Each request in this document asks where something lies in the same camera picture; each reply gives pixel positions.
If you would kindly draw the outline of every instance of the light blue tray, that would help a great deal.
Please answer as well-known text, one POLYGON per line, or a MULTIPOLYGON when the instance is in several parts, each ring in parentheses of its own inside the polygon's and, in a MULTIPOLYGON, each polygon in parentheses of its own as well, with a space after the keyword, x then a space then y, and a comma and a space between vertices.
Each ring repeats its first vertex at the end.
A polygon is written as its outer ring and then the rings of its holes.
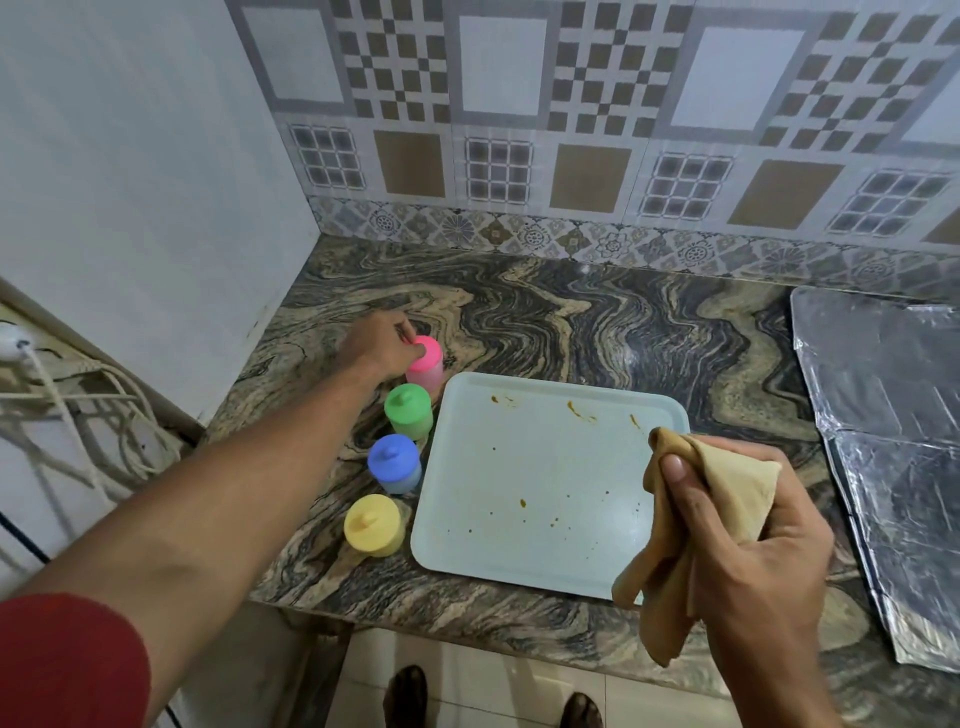
POLYGON ((462 373, 444 391, 411 547, 425 568, 610 599, 650 537, 643 471, 679 402, 462 373))

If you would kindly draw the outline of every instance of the red shirt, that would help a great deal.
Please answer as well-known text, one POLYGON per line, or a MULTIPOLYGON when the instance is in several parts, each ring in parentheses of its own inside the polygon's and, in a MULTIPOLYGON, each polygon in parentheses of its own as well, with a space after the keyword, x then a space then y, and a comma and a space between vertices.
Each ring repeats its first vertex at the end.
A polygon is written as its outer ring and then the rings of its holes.
POLYGON ((5 728, 141 728, 150 661, 140 635, 74 595, 0 602, 0 723, 5 728))

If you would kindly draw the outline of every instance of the white plug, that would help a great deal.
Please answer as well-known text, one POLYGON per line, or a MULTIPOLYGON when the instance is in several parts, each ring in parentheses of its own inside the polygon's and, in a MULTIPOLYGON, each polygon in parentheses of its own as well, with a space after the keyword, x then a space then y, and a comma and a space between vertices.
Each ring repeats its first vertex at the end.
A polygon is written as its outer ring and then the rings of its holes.
POLYGON ((26 348, 34 345, 34 336, 24 327, 0 322, 0 361, 15 363, 27 357, 26 348))

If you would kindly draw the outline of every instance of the hand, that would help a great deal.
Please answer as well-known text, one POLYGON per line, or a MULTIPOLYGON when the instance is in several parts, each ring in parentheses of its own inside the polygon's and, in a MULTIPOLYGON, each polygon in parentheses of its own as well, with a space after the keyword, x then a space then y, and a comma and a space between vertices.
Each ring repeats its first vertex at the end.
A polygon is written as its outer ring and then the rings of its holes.
POLYGON ((766 719, 767 725, 808 720, 832 725, 836 713, 817 663, 817 624, 833 532, 780 450, 721 437, 697 439, 782 465, 762 540, 736 544, 693 469, 676 455, 660 461, 694 546, 693 608, 707 627, 710 651, 741 720, 747 726, 756 711, 757 724, 766 719), (782 723, 772 716, 781 716, 782 723))
POLYGON ((426 354, 414 344, 417 332, 402 311, 375 311, 350 328, 337 354, 341 369, 357 368, 379 384, 400 376, 426 354))

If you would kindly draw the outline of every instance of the granite countertop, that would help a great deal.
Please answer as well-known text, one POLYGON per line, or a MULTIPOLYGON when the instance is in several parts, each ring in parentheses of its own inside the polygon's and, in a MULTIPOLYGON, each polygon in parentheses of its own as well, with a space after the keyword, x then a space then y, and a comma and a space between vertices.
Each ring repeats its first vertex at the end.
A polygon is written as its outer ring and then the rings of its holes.
MULTIPOLYGON (((351 322, 403 308, 462 371, 656 392, 694 431, 782 448, 836 533, 822 663, 843 716, 869 726, 947 726, 960 676, 899 666, 878 631, 791 349, 789 289, 570 260, 323 237, 211 423, 220 439, 329 370, 351 322)), ((364 461, 389 426, 372 398, 331 487, 252 592, 266 604, 374 624, 714 695, 727 694, 697 627, 667 669, 609 602, 422 569, 409 545, 361 561, 343 517, 377 491, 364 461)))

